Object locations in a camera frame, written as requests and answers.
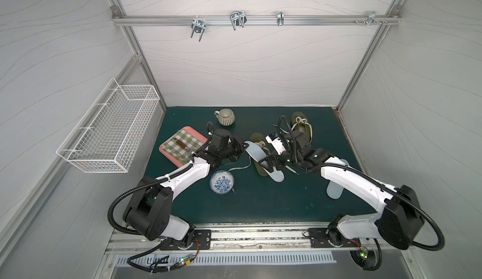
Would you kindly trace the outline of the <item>striped ceramic cup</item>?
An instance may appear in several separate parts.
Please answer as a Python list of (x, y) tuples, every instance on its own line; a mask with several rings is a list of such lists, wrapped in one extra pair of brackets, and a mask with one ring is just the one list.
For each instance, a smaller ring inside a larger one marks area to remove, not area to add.
[(235, 122), (235, 114), (229, 108), (224, 108), (219, 111), (215, 111), (214, 115), (218, 120), (218, 122), (224, 127), (229, 127)]

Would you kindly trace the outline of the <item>metal clamp hook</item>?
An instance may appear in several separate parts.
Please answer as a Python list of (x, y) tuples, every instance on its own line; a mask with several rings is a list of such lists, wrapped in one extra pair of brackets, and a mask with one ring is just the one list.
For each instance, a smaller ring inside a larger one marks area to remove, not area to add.
[(377, 18), (376, 12), (371, 12), (365, 20), (362, 20), (362, 21), (355, 20), (354, 23), (356, 25), (364, 25), (366, 27), (369, 27), (371, 25), (382, 26), (382, 25), (388, 24), (386, 20), (383, 20), (383, 19), (379, 20)]
[(282, 27), (284, 25), (284, 12), (279, 11), (277, 13), (277, 26)]
[(192, 22), (191, 28), (192, 28), (192, 32), (191, 32), (190, 37), (193, 38), (193, 36), (195, 34), (198, 34), (199, 35), (198, 41), (200, 42), (202, 40), (203, 34), (205, 32), (205, 29), (206, 29), (206, 25), (205, 25), (204, 21), (202, 21), (200, 19), (195, 19)]
[(229, 15), (229, 19), (233, 27), (233, 30), (237, 30), (237, 27), (244, 28), (244, 25), (246, 24), (246, 21), (247, 21), (246, 13), (244, 11), (232, 12)]

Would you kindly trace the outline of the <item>olive green shoe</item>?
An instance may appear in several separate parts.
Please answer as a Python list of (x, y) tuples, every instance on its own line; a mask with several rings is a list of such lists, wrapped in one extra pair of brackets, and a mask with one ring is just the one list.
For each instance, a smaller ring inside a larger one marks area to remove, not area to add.
[(307, 139), (308, 143), (313, 140), (313, 128), (311, 123), (308, 121), (307, 116), (304, 113), (296, 111), (291, 116), (291, 129), (292, 131), (300, 131), (303, 133)]
[(253, 133), (250, 137), (250, 141), (254, 143), (256, 146), (258, 146), (261, 150), (262, 153), (256, 149), (256, 152), (254, 154), (254, 159), (255, 161), (255, 167), (257, 169), (257, 172), (260, 176), (262, 177), (267, 177), (268, 173), (266, 170), (259, 164), (259, 161), (263, 159), (264, 157), (267, 157), (271, 152), (269, 148), (267, 147), (267, 141), (266, 138), (263, 136), (263, 134), (256, 132)]

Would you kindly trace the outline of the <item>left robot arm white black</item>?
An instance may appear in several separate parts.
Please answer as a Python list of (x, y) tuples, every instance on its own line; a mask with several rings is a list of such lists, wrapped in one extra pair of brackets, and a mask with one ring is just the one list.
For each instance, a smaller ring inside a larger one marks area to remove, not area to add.
[(149, 241), (171, 238), (187, 247), (192, 242), (195, 227), (172, 215), (173, 201), (191, 185), (213, 174), (224, 160), (238, 161), (247, 147), (229, 131), (215, 130), (200, 149), (190, 154), (185, 166), (153, 181), (143, 179), (138, 184), (143, 188), (133, 192), (123, 221), (133, 228), (135, 235)]

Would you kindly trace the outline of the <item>blue white patterned bowl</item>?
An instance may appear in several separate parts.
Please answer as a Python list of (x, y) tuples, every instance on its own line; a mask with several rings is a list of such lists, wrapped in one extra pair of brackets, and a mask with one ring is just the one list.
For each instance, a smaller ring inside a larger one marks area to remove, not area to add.
[(211, 190), (219, 195), (228, 194), (234, 187), (234, 176), (229, 171), (217, 171), (210, 178)]

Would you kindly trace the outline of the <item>green table mat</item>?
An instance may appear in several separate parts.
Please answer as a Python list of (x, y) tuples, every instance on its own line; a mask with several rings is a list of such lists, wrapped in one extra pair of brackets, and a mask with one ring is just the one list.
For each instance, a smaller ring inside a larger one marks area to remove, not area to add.
[[(145, 176), (156, 178), (178, 168), (159, 151), (159, 146), (183, 127), (192, 127), (207, 136), (208, 122), (222, 128), (214, 112), (221, 108), (170, 107), (158, 133)], [(341, 128), (333, 108), (317, 107), (240, 107), (230, 108), (235, 122), (226, 129), (243, 141), (253, 133), (264, 136), (275, 130), (281, 115), (291, 123), (295, 111), (304, 113), (314, 129), (313, 147), (323, 148), (338, 158), (360, 166)], [(194, 224), (241, 222), (330, 222), (339, 214), (362, 215), (375, 212), (351, 192), (344, 190), (339, 199), (326, 194), (329, 181), (295, 167), (294, 174), (283, 169), (284, 180), (275, 182), (261, 177), (253, 164), (233, 172), (234, 191), (218, 195), (206, 177), (182, 192), (173, 202), (171, 213)]]

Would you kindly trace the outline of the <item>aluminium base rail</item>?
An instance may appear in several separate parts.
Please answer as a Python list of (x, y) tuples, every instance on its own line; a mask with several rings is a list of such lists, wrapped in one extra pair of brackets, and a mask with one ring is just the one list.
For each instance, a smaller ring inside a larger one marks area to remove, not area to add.
[[(326, 229), (328, 222), (259, 222), (217, 223), (196, 225), (195, 236), (204, 253), (255, 251), (315, 251), (356, 250), (356, 244), (344, 248), (311, 248), (309, 229)], [(161, 240), (149, 241), (114, 230), (105, 254), (137, 254), (158, 245)]]

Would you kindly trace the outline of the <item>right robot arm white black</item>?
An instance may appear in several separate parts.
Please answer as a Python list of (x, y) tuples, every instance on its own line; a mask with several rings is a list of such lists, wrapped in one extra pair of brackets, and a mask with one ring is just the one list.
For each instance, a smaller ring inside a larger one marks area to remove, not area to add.
[(394, 187), (369, 177), (330, 152), (314, 149), (301, 132), (272, 132), (264, 143), (275, 149), (261, 158), (261, 166), (269, 174), (279, 172), (282, 167), (299, 167), (350, 191), (374, 209), (369, 214), (335, 217), (325, 233), (332, 246), (340, 247), (355, 238), (381, 239), (399, 250), (416, 245), (414, 239), (428, 217), (410, 187)]

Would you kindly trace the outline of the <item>aluminium crossbar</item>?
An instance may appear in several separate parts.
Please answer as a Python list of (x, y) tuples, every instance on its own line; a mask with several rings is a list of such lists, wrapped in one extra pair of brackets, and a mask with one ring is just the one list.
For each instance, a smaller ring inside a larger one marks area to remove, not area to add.
[[(283, 26), (328, 26), (328, 25), (354, 25), (354, 21), (365, 20), (368, 15), (286, 15), (284, 14)], [(248, 26), (278, 27), (277, 15), (247, 15)], [(401, 17), (390, 15), (377, 15), (379, 20), (386, 20), (388, 25), (398, 25)], [(118, 27), (189, 27), (195, 19), (204, 21), (207, 27), (228, 27), (231, 22), (228, 15), (206, 16), (125, 16), (114, 19), (114, 25)]]

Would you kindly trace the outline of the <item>light blue insole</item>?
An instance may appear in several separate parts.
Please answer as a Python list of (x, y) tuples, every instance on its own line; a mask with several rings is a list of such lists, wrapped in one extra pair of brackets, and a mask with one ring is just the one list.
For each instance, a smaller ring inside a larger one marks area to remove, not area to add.
[[(262, 153), (262, 150), (251, 141), (246, 141), (246, 144), (248, 145), (246, 152), (251, 158), (254, 159), (256, 149)], [(275, 182), (282, 182), (284, 180), (284, 174), (281, 170), (281, 163), (275, 155), (269, 154), (267, 157), (261, 159), (259, 164), (266, 170), (268, 176)]]
[(333, 181), (329, 182), (328, 187), (326, 189), (326, 193), (328, 197), (334, 200), (339, 199), (343, 191), (344, 191), (344, 188)]

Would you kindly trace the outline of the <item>pink tray checkered cloth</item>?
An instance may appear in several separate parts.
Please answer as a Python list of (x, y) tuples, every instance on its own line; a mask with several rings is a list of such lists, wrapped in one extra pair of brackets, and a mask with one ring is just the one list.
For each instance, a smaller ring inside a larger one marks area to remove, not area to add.
[(207, 138), (192, 127), (183, 127), (159, 146), (159, 152), (177, 167), (190, 161), (190, 156), (207, 142)]

